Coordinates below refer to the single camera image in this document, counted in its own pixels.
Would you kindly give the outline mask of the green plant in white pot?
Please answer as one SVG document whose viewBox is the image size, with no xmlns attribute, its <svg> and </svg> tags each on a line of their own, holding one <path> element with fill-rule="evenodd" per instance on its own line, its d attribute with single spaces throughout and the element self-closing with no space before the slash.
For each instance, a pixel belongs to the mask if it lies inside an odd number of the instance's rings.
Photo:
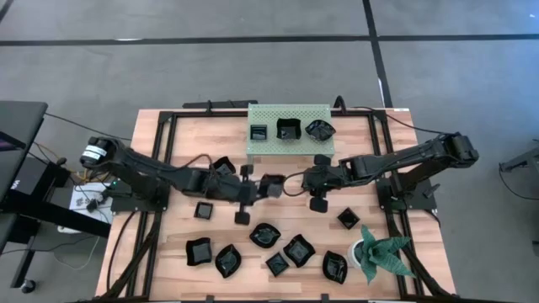
<svg viewBox="0 0 539 303">
<path fill-rule="evenodd" d="M 377 275 L 377 269 L 382 268 L 397 276 L 416 275 L 396 256 L 410 242 L 409 237 L 387 237 L 375 239 L 366 225 L 360 228 L 361 239 L 350 245 L 349 260 L 365 275 L 367 284 Z"/>
</svg>

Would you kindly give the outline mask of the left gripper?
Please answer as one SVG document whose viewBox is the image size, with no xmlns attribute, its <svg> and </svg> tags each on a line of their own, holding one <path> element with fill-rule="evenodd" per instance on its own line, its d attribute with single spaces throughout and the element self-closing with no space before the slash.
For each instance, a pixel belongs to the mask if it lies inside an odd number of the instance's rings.
<svg viewBox="0 0 539 303">
<path fill-rule="evenodd" d="M 253 204 L 253 195 L 257 193 L 255 182 L 249 179 L 253 173 L 253 164 L 242 165 L 240 175 L 242 177 L 241 187 L 238 194 L 239 209 L 235 213 L 234 222 L 236 224 L 248 224 L 250 222 L 250 214 L 245 210 L 247 206 Z M 260 180 L 260 185 L 266 184 L 283 184 L 282 174 L 265 174 Z M 279 198 L 281 193 L 266 193 L 257 194 L 257 199 Z"/>
</svg>

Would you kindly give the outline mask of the green perforated metal shelf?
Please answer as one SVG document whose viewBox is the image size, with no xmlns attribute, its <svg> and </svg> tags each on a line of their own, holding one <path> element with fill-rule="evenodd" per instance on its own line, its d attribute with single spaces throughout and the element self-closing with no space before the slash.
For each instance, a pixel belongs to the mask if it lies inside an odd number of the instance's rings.
<svg viewBox="0 0 539 303">
<path fill-rule="evenodd" d="M 255 156 L 314 156 L 323 154 L 332 157 L 335 153 L 334 139 L 318 141 L 311 138 L 305 128 L 314 120 L 332 124 L 331 111 L 327 104 L 250 104 L 248 106 L 248 134 L 246 155 L 248 163 Z M 302 136 L 300 139 L 277 137 L 278 119 L 298 119 Z M 252 125 L 265 125 L 266 138 L 251 138 Z"/>
</svg>

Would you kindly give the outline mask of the black computer case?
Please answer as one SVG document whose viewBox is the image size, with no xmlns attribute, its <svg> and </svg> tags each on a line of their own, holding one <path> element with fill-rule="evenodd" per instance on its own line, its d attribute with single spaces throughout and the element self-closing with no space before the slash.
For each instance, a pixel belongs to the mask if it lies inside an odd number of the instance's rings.
<svg viewBox="0 0 539 303">
<path fill-rule="evenodd" d="M 44 200 L 55 188 L 62 188 L 70 174 L 54 162 L 42 162 L 37 158 L 26 157 L 11 189 Z"/>
</svg>

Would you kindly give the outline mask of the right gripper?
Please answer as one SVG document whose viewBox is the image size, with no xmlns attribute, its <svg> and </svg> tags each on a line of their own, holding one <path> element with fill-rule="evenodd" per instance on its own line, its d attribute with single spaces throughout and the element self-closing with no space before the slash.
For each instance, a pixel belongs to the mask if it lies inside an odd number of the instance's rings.
<svg viewBox="0 0 539 303">
<path fill-rule="evenodd" d="M 336 181 L 331 169 L 330 157 L 316 155 L 314 157 L 314 166 L 303 173 L 302 188 L 311 195 L 309 209 L 312 211 L 328 211 L 326 195 Z"/>
</svg>

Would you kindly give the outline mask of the black desk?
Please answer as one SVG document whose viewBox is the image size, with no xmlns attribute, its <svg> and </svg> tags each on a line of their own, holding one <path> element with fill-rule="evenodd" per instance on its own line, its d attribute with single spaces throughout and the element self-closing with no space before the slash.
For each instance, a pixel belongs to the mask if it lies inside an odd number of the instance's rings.
<svg viewBox="0 0 539 303">
<path fill-rule="evenodd" d="M 26 246 L 10 285 L 24 294 L 36 288 L 26 274 L 37 252 L 33 245 L 43 221 L 102 238 L 108 237 L 110 230 L 110 223 L 49 202 L 54 191 L 41 200 L 11 189 L 25 158 L 32 157 L 30 148 L 47 108 L 43 102 L 0 101 L 0 256 L 7 253 L 4 248 L 8 242 Z M 63 167 L 62 161 L 54 163 Z"/>
</svg>

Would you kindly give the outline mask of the black stand base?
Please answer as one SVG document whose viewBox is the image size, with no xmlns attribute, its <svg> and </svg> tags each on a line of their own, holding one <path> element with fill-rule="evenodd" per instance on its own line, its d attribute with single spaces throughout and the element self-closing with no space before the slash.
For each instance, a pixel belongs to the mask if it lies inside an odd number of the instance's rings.
<svg viewBox="0 0 539 303">
<path fill-rule="evenodd" d="M 499 176 L 504 180 L 503 173 L 511 173 L 516 168 L 527 168 L 531 175 L 539 181 L 539 141 L 536 141 L 537 146 L 528 151 L 512 157 L 506 162 L 499 164 Z"/>
</svg>

